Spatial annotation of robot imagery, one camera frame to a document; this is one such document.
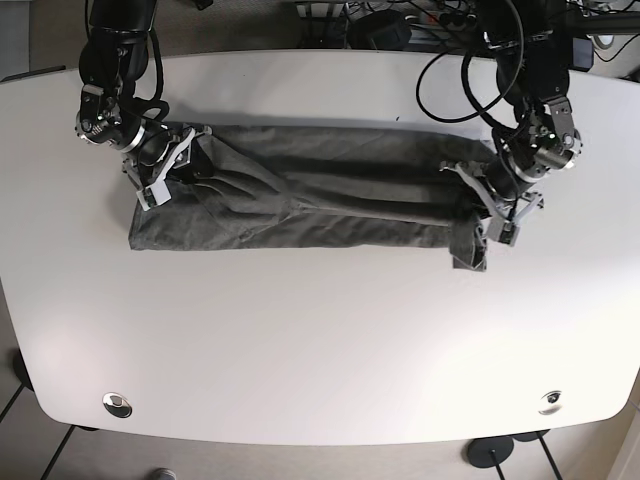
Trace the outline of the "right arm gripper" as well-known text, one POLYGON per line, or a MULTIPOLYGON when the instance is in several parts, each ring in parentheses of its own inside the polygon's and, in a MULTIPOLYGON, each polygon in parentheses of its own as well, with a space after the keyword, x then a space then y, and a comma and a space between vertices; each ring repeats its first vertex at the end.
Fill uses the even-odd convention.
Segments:
POLYGON ((166 178, 182 183, 199 183, 212 179, 215 166, 198 143, 212 130, 202 124, 161 125, 146 131, 141 142, 123 155, 122 171, 136 189, 150 185, 157 179, 169 156, 177 151, 166 178))

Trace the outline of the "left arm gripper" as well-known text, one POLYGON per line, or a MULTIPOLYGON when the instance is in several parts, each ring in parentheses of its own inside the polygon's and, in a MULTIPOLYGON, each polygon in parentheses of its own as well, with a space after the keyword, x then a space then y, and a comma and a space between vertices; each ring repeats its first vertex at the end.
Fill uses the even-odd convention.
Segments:
POLYGON ((441 172, 456 173, 475 192, 491 217, 510 225, 520 225, 526 216, 544 208, 543 195, 523 190, 515 176, 502 164, 476 161, 442 161, 441 172))

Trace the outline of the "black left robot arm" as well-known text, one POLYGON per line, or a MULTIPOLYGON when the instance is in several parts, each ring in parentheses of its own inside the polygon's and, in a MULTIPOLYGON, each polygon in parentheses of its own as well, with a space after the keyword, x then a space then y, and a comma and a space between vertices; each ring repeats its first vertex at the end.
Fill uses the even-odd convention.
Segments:
POLYGON ((512 230, 544 200, 535 185, 565 170, 579 155, 582 141, 568 91, 569 67, 541 1, 471 1, 472 36, 461 41, 463 93, 471 113, 443 117, 430 111, 415 88, 419 109, 442 124, 479 118, 491 128, 497 162, 486 167, 447 164, 462 180, 468 200, 477 199, 491 219, 512 230), (498 95, 481 104, 473 94, 471 62, 486 54, 496 63, 498 95))

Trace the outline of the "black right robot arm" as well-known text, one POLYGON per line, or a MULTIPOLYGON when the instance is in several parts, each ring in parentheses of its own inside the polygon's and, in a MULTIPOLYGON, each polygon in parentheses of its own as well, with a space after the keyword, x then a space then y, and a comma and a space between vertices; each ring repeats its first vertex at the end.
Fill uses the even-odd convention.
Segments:
POLYGON ((168 164, 172 181, 194 184, 214 173, 198 145, 204 132, 165 122, 170 107, 162 99, 164 69, 153 24, 155 1, 86 1, 87 37, 79 58, 83 82, 76 134, 108 145, 123 157, 123 170, 140 187, 159 178, 168 164), (180 143, 192 133, 194 139, 180 143))

